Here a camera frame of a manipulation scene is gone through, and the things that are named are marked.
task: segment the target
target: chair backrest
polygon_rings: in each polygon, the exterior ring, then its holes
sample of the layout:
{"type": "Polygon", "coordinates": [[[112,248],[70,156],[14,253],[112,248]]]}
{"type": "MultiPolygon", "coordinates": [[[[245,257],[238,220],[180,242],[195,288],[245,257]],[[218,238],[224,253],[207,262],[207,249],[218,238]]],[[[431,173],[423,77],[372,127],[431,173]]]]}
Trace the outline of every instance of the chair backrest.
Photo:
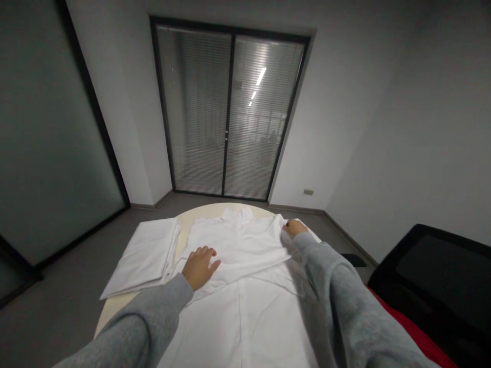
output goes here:
{"type": "Polygon", "coordinates": [[[368,286],[460,367],[491,367],[491,247],[416,225],[368,286]]]}

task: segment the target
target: shirt sleeve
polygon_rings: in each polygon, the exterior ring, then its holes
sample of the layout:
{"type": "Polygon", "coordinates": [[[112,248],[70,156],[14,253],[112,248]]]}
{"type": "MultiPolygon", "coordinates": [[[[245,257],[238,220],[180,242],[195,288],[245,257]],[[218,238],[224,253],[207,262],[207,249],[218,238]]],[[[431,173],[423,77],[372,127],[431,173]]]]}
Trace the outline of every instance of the shirt sleeve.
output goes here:
{"type": "Polygon", "coordinates": [[[174,337],[179,313],[193,290],[178,273],[145,289],[121,309],[87,346],[55,367],[155,367],[174,337]]]}
{"type": "Polygon", "coordinates": [[[296,235],[294,245],[325,312],[329,341],[340,366],[438,367],[342,255],[309,233],[296,235]]]}

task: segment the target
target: round table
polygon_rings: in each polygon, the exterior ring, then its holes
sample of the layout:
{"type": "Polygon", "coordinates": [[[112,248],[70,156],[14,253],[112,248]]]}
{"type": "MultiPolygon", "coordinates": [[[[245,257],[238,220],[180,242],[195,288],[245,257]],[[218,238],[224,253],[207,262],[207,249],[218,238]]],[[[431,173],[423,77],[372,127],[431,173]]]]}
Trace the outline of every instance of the round table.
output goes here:
{"type": "MultiPolygon", "coordinates": [[[[246,205],[242,203],[215,203],[208,204],[201,207],[194,208],[192,210],[181,213],[177,220],[181,224],[181,232],[177,239],[177,247],[175,250],[175,258],[179,256],[181,251],[186,247],[186,243],[188,240],[189,229],[194,221],[197,218],[210,218],[210,217],[220,217],[226,208],[231,209],[232,211],[239,211],[244,208],[246,205]]],[[[260,209],[258,207],[249,206],[251,208],[252,214],[254,217],[267,217],[274,216],[273,213],[260,209]]],[[[117,295],[111,298],[108,298],[104,304],[104,308],[102,309],[101,316],[99,317],[99,322],[97,323],[96,333],[94,337],[96,337],[102,328],[106,325],[106,323],[126,304],[130,302],[138,293],[127,293],[122,295],[117,295]]]]}

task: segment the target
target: person's right hand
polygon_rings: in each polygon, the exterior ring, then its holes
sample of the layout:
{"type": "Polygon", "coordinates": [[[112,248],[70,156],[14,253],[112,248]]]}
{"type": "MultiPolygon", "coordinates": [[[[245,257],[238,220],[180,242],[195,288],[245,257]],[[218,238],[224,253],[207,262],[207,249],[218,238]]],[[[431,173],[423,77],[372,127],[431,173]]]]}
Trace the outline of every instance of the person's right hand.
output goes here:
{"type": "Polygon", "coordinates": [[[189,255],[181,273],[193,291],[203,287],[220,265],[221,261],[218,260],[208,268],[211,257],[214,256],[216,256],[216,251],[213,248],[208,249],[207,246],[200,247],[189,255]]]}
{"type": "Polygon", "coordinates": [[[283,227],[283,230],[285,230],[292,239],[300,233],[308,233],[307,226],[299,220],[288,220],[283,227]]]}

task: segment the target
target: folded white cloth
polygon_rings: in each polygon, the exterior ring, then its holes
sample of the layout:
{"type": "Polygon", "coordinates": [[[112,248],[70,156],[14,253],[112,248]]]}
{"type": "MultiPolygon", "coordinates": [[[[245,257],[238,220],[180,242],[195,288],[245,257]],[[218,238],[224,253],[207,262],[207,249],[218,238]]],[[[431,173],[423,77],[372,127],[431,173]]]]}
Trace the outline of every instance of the folded white cloth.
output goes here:
{"type": "Polygon", "coordinates": [[[180,231],[177,218],[141,222],[100,300],[162,283],[172,272],[180,231]]]}

